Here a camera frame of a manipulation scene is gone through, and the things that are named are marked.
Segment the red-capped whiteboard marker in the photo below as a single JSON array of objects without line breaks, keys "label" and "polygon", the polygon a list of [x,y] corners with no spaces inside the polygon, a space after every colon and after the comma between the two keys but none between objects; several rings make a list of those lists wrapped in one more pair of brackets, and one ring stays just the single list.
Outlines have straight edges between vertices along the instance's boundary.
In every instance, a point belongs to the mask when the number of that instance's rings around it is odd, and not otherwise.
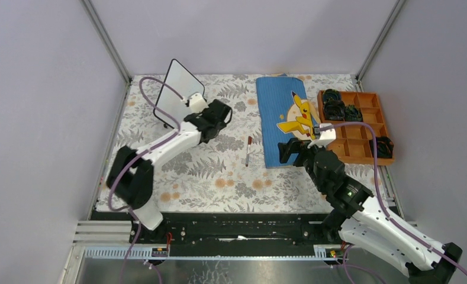
[{"label": "red-capped whiteboard marker", "polygon": [[251,147],[251,145],[252,145],[252,141],[253,141],[253,137],[252,137],[252,136],[248,136],[248,139],[247,139],[247,147],[246,147],[246,160],[245,160],[245,166],[246,166],[246,167],[249,166],[250,147]]}]

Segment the small black-framed whiteboard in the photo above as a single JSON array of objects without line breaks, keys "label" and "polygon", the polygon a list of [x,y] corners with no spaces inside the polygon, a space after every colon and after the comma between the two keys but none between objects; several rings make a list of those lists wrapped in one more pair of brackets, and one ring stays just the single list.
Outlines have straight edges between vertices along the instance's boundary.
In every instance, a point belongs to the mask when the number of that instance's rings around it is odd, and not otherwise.
[{"label": "small black-framed whiteboard", "polygon": [[[171,60],[163,81],[185,99],[195,93],[203,95],[205,92],[203,83],[177,59]],[[153,114],[164,123],[166,128],[176,128],[178,123],[191,113],[181,98],[167,86],[161,87],[155,105],[160,110],[154,109]]]}]

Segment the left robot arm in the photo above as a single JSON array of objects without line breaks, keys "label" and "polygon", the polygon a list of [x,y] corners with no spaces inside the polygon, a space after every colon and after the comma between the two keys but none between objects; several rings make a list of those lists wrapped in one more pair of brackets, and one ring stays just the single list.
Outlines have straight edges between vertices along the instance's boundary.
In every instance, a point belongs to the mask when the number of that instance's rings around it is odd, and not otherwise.
[{"label": "left robot arm", "polygon": [[227,104],[215,99],[187,115],[180,126],[152,143],[133,149],[121,147],[115,156],[105,184],[122,199],[133,218],[143,226],[151,243],[161,242],[166,228],[163,215],[151,200],[154,173],[177,155],[216,138],[233,116]]}]

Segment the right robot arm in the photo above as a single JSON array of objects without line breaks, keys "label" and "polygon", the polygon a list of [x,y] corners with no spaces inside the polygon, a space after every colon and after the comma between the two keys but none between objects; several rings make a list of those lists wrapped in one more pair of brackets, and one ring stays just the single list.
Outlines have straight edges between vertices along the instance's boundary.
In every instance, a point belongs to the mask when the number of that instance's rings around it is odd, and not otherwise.
[{"label": "right robot arm", "polygon": [[297,138],[279,143],[279,161],[287,163],[295,154],[292,165],[305,169],[331,205],[321,229],[326,242],[354,244],[389,263],[410,283],[449,283],[462,255],[459,246],[442,244],[419,232],[347,175],[333,151],[308,144]]}]

